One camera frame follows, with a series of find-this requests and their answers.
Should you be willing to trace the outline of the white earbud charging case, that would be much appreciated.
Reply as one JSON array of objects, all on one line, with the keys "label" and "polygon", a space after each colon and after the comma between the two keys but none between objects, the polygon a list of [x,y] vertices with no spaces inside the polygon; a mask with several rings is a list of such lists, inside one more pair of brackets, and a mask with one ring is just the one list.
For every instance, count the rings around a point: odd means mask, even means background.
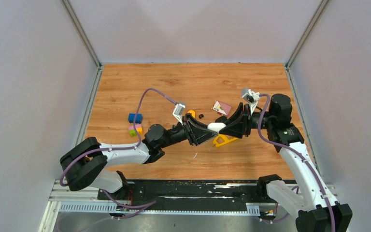
[{"label": "white earbud charging case", "polygon": [[226,127],[226,124],[222,122],[213,122],[207,125],[208,130],[214,131],[216,133],[219,133],[224,127]]}]

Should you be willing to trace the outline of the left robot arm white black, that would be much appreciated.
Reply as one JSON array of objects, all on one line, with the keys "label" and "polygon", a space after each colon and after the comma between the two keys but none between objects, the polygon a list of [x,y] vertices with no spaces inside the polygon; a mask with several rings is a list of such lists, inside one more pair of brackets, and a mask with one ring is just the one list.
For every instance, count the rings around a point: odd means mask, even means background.
[{"label": "left robot arm white black", "polygon": [[186,114],[169,130],[153,124],[144,139],[136,144],[111,145],[99,143],[95,137],[86,138],[60,158],[61,185],[68,186],[71,191],[99,188],[122,200],[127,197],[129,188],[121,173],[110,172],[106,167],[153,163],[165,154],[163,148],[185,140],[198,146],[216,137],[225,126],[221,122],[205,125]]}]

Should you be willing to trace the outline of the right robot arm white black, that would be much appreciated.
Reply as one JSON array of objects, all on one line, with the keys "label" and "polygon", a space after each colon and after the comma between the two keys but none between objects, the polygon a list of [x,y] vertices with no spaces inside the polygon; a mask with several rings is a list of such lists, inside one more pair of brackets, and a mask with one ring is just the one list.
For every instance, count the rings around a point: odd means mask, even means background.
[{"label": "right robot arm white black", "polygon": [[348,204],[338,201],[318,173],[301,132],[291,123],[291,99],[284,94],[264,94],[268,110],[256,112],[262,96],[252,91],[243,93],[248,104],[232,116],[216,120],[221,125],[220,134],[235,138],[256,129],[288,164],[300,191],[295,193],[279,176],[269,175],[259,178],[257,197],[263,202],[278,202],[295,219],[299,232],[348,231],[353,212]]}]

